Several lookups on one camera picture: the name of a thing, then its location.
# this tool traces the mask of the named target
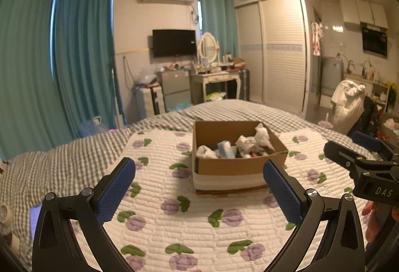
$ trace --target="ceiling light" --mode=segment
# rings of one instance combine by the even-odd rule
[[[332,30],[336,32],[344,32],[344,27],[343,26],[332,26]]]

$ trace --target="sliding door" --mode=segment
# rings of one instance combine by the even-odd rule
[[[236,8],[240,58],[249,69],[250,94],[253,102],[263,98],[263,48],[258,3]]]
[[[300,0],[259,3],[265,50],[263,101],[301,113],[306,83],[306,43]]]

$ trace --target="teal curtain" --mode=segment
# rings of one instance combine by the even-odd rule
[[[74,138],[100,115],[115,128],[111,0],[55,0],[55,76]]]
[[[237,19],[234,0],[199,0],[202,31],[210,32],[220,45],[220,55],[238,56]]]
[[[52,0],[0,0],[0,152],[10,159],[72,140],[51,77]]]

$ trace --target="mini fridge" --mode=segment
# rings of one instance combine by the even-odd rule
[[[166,112],[191,107],[190,77],[188,70],[168,70],[157,73],[162,86]]]

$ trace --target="box of items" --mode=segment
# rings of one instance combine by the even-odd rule
[[[197,194],[226,194],[266,187],[263,165],[284,167],[288,149],[259,121],[197,121],[193,130]]]

